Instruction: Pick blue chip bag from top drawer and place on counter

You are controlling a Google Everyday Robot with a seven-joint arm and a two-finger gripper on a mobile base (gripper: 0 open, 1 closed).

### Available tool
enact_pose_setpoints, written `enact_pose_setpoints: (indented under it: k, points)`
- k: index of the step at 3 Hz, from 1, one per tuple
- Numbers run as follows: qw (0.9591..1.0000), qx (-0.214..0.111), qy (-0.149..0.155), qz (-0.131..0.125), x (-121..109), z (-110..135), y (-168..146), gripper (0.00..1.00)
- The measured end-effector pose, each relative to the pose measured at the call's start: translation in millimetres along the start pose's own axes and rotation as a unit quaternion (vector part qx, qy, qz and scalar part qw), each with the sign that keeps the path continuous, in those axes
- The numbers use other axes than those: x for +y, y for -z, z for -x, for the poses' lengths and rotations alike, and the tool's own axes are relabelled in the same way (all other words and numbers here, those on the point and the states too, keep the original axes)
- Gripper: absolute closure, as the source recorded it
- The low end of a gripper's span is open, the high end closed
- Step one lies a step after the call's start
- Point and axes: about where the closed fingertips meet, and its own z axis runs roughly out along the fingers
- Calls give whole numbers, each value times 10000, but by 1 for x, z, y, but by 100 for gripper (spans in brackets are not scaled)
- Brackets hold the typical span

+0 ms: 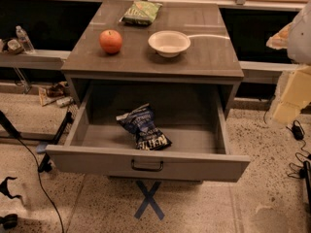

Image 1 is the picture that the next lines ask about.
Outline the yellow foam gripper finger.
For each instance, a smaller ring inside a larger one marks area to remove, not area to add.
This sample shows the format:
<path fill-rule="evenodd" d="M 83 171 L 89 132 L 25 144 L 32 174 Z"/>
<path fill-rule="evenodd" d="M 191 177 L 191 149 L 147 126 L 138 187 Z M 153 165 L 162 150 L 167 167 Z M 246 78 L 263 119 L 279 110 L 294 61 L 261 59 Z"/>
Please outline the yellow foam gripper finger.
<path fill-rule="evenodd" d="M 291 26 L 291 23 L 284 26 L 279 32 L 268 39 L 266 45 L 275 50 L 286 49 L 288 47 L 288 38 Z"/>
<path fill-rule="evenodd" d="M 311 103 L 311 66 L 299 65 L 290 73 L 272 118 L 289 124 Z"/>

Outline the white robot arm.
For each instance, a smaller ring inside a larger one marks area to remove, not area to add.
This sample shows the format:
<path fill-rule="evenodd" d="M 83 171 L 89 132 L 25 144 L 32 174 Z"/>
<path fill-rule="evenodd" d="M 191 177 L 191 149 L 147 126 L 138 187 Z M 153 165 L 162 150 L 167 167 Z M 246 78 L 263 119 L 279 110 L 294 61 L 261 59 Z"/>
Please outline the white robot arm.
<path fill-rule="evenodd" d="M 289 124 L 311 103 L 311 1 L 266 45 L 275 50 L 286 49 L 288 58 L 298 64 L 272 111 L 275 121 Z"/>

